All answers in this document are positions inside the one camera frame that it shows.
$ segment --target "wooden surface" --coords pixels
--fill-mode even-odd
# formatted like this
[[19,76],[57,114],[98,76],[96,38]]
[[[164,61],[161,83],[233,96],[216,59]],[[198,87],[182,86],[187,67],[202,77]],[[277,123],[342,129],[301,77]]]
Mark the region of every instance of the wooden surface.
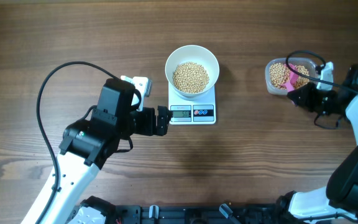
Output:
[[[266,90],[274,59],[309,49],[335,63],[342,82],[358,63],[358,2],[131,1],[0,6],[0,223],[19,223],[52,168],[35,117],[46,75],[73,60],[154,81],[146,106],[168,105],[167,57],[188,44],[217,57],[218,122],[133,136],[81,198],[139,205],[274,202],[326,185],[354,149],[349,125],[313,126],[315,114]],[[84,66],[57,72],[41,116],[55,152],[65,127],[94,105],[107,76]]]

